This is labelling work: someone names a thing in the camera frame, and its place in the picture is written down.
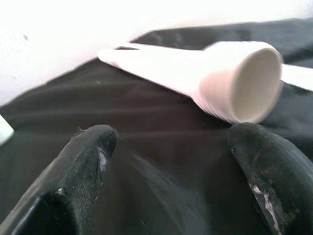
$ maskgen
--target white wall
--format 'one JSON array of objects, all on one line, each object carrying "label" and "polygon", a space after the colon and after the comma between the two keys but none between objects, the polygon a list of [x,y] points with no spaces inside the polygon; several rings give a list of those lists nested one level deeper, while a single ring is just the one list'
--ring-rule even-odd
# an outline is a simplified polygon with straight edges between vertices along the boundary
[{"label": "white wall", "polygon": [[312,9],[313,0],[6,0],[0,105],[145,31],[313,17]]}]

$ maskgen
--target white plastic tube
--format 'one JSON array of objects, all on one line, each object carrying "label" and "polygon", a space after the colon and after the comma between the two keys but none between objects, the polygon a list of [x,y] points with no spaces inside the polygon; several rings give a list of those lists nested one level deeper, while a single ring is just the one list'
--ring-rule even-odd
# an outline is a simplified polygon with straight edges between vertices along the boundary
[{"label": "white plastic tube", "polygon": [[262,121],[281,90],[281,55],[262,42],[219,42],[200,50],[127,44],[99,59],[191,97],[230,123]]},{"label": "white plastic tube", "polygon": [[6,143],[13,135],[13,128],[0,115],[0,146]]}]

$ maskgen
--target black fabric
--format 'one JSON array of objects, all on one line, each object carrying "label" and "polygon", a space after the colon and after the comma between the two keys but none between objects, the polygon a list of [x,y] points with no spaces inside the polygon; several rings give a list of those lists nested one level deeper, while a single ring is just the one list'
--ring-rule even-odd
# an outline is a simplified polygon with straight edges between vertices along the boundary
[{"label": "black fabric", "polygon": [[[268,42],[287,63],[313,68],[312,19],[162,30],[135,42],[201,49],[216,41],[246,40]],[[262,125],[312,159],[311,110],[312,92],[284,84],[278,104]],[[270,234],[227,149],[230,125],[183,95],[95,59],[21,95],[1,107],[0,113],[16,130],[0,148],[0,221],[78,128],[107,124],[120,134],[90,234],[149,234],[138,225],[145,207],[140,202],[146,199],[140,196],[147,194],[126,177],[131,154],[154,160],[182,187],[204,197],[210,234]]]}]

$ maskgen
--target black cloth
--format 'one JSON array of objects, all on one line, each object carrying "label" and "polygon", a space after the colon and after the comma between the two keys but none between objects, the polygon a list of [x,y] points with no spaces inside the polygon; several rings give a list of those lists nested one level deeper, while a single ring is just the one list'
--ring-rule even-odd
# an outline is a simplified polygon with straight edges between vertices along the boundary
[{"label": "black cloth", "polygon": [[[201,49],[247,40],[270,43],[286,63],[313,68],[313,19],[161,30],[135,42]],[[312,92],[284,84],[261,124],[313,159],[312,110]],[[140,196],[140,187],[128,187],[125,179],[129,154],[154,160],[183,187],[203,195],[210,234],[270,234],[227,148],[230,124],[183,95],[95,59],[19,96],[0,113],[16,131],[0,148],[0,221],[78,128],[107,124],[120,134],[90,234],[145,234],[136,226],[140,203],[134,195]]]}]

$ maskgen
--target white background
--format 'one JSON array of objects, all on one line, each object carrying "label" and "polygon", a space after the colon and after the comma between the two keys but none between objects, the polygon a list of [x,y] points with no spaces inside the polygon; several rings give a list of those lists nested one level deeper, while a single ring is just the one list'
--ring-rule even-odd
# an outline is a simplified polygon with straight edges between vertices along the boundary
[{"label": "white background", "polygon": [[0,0],[0,105],[143,32],[313,17],[313,0]]}]

